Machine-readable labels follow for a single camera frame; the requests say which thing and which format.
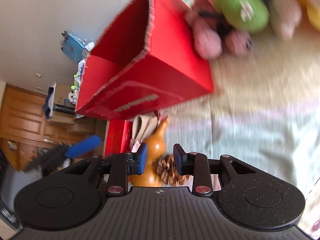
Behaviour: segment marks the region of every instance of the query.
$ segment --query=red cardboard box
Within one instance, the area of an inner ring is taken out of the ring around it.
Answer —
[[[76,112],[128,119],[213,91],[181,0],[133,0],[87,59]]]
[[[106,135],[106,147],[103,158],[110,155],[130,152],[130,139],[132,137],[132,122],[127,120],[110,120]]]

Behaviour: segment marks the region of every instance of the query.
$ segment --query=black tube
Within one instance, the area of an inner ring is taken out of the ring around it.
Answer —
[[[65,114],[75,114],[75,108],[58,104],[53,104],[53,111]]]

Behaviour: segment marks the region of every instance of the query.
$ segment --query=pine cone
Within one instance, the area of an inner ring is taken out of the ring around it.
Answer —
[[[171,186],[183,185],[190,175],[179,175],[173,162],[173,154],[168,154],[158,162],[157,174],[165,184]]]

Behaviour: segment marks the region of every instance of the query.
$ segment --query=screw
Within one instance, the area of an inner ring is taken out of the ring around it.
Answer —
[[[123,191],[123,188],[121,186],[111,186],[108,188],[108,192],[112,194],[119,194]]]
[[[211,191],[211,189],[208,186],[201,185],[196,187],[195,191],[200,194],[207,194]]]

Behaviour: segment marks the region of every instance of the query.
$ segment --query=yellow object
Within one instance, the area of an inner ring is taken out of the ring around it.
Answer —
[[[298,0],[302,7],[307,8],[311,25],[320,31],[320,8],[314,7],[308,0]]]
[[[131,175],[130,181],[136,187],[162,187],[163,182],[156,173],[159,158],[165,154],[164,133],[169,125],[168,117],[160,123],[157,130],[144,142],[147,144],[147,161],[142,175]]]

